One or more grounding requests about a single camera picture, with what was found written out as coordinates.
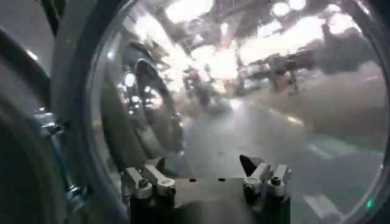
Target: ceiling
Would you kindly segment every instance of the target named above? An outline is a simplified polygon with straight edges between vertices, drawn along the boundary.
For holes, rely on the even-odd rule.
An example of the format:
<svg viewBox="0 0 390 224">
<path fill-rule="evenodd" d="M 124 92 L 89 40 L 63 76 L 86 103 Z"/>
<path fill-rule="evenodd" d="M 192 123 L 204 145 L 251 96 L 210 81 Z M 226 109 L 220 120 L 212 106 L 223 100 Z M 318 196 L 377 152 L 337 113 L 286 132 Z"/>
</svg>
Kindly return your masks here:
<svg viewBox="0 0 390 224">
<path fill-rule="evenodd" d="M 259 26 L 275 20 L 270 11 L 279 0 L 214 0 L 208 13 L 192 21 L 177 24 L 172 23 L 165 13 L 165 9 L 173 2 L 172 0 L 147 0 L 145 7 L 159 20 L 170 39 L 181 45 L 189 54 L 202 45 L 224 47 L 233 39 L 240 43 L 241 40 L 256 34 Z M 318 11 L 327 4 L 327 1 L 323 0 L 307 0 L 305 11 L 307 13 Z M 285 29 L 292 26 L 297 19 L 298 13 L 291 12 L 280 21 Z M 223 35 L 221 24 L 224 23 L 228 25 L 228 29 Z"/>
</svg>

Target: silver metal part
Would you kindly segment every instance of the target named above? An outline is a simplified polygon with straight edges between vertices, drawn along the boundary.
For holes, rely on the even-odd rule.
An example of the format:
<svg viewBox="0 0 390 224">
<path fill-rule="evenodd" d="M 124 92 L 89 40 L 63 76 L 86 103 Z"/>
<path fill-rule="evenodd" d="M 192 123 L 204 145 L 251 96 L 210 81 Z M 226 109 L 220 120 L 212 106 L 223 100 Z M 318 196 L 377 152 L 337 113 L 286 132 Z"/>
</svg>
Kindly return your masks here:
<svg viewBox="0 0 390 224">
<path fill-rule="evenodd" d="M 265 176 L 269 173 L 271 167 L 266 163 L 261 163 L 250 177 L 246 177 L 243 181 L 243 188 L 245 191 L 251 190 L 253 195 L 260 193 L 261 184 L 265 179 Z"/>
<path fill-rule="evenodd" d="M 153 185 L 145 180 L 134 167 L 126 169 L 123 173 L 122 180 L 125 182 L 122 187 L 123 196 L 129 194 L 129 189 L 131 194 L 137 199 L 147 199 L 153 194 Z"/>
<path fill-rule="evenodd" d="M 58 124 L 53 113 L 38 113 L 34 117 L 41 125 L 42 136 L 47 137 L 63 132 L 63 127 Z"/>
<path fill-rule="evenodd" d="M 291 172 L 286 165 L 278 165 L 274 175 L 267 181 L 268 195 L 282 197 L 286 194 L 286 186 Z"/>
<path fill-rule="evenodd" d="M 173 197 L 176 194 L 175 180 L 166 178 L 152 165 L 145 165 L 143 175 L 157 188 L 158 194 Z"/>
</svg>

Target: white floor marking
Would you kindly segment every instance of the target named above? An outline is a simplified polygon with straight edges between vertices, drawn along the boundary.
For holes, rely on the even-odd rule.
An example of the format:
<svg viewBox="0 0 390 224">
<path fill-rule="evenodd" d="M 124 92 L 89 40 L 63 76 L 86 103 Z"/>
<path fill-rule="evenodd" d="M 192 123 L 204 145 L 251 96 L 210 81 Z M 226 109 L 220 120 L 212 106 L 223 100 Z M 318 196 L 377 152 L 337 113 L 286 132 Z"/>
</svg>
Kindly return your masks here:
<svg viewBox="0 0 390 224">
<path fill-rule="evenodd" d="M 332 159 L 333 156 L 322 149 L 320 149 L 318 146 L 313 144 L 308 144 L 309 149 L 311 149 L 313 152 L 317 153 L 322 159 Z"/>
<path fill-rule="evenodd" d="M 336 206 L 324 195 L 303 196 L 303 198 L 320 219 L 324 219 L 330 215 L 335 215 L 340 219 L 344 217 Z"/>
</svg>

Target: metal clamp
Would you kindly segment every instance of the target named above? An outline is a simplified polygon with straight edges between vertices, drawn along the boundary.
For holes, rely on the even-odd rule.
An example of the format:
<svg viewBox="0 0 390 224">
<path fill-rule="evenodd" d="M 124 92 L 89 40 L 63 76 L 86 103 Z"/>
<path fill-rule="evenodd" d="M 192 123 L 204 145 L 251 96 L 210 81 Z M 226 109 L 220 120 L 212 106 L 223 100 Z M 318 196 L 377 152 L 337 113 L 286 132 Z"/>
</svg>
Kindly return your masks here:
<svg viewBox="0 0 390 224">
<path fill-rule="evenodd" d="M 291 171 L 286 165 L 278 165 L 274 175 L 267 181 L 268 196 L 283 197 L 286 194 L 286 185 Z"/>
<path fill-rule="evenodd" d="M 133 195 L 137 199 L 147 199 L 153 194 L 153 185 L 145 180 L 134 167 L 127 168 L 121 176 L 123 196 Z"/>
<path fill-rule="evenodd" d="M 243 188 L 244 195 L 247 199 L 254 199 L 258 194 L 260 194 L 263 180 L 269 174 L 270 170 L 270 165 L 266 163 L 261 163 L 251 174 L 250 177 L 244 178 Z"/>
<path fill-rule="evenodd" d="M 156 186 L 158 194 L 173 198 L 176 194 L 175 180 L 165 177 L 152 165 L 145 165 L 142 173 Z"/>
</svg>

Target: metal bracket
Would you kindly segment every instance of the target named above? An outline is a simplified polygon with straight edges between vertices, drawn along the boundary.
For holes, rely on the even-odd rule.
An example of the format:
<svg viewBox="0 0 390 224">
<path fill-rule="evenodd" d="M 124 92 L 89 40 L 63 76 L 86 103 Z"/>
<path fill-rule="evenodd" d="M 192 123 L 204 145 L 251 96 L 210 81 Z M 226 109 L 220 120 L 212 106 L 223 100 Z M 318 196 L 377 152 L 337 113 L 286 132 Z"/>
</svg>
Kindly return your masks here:
<svg viewBox="0 0 390 224">
<path fill-rule="evenodd" d="M 134 167 L 127 168 L 121 175 L 122 196 L 134 196 L 137 199 L 147 199 L 153 194 L 153 185 L 145 180 Z"/>
<path fill-rule="evenodd" d="M 282 198 L 286 194 L 286 186 L 289 182 L 291 171 L 286 165 L 278 165 L 274 175 L 267 181 L 268 196 Z"/>
<path fill-rule="evenodd" d="M 76 212 L 83 207 L 88 190 L 86 187 L 78 187 L 73 183 L 69 169 L 65 163 L 65 155 L 60 149 L 59 140 L 59 136 L 64 134 L 65 128 L 56 121 L 53 113 L 42 112 L 36 114 L 34 118 L 40 126 L 41 136 L 49 139 L 55 160 L 60 168 L 60 174 L 66 191 L 66 199 L 68 201 L 68 212 Z"/>
<path fill-rule="evenodd" d="M 161 196 L 174 198 L 176 194 L 175 180 L 165 177 L 152 165 L 145 165 L 142 174 L 156 186 Z"/>
<path fill-rule="evenodd" d="M 254 200 L 260 194 L 261 185 L 271 171 L 270 165 L 260 163 L 251 176 L 244 178 L 244 195 L 248 200 Z"/>
</svg>

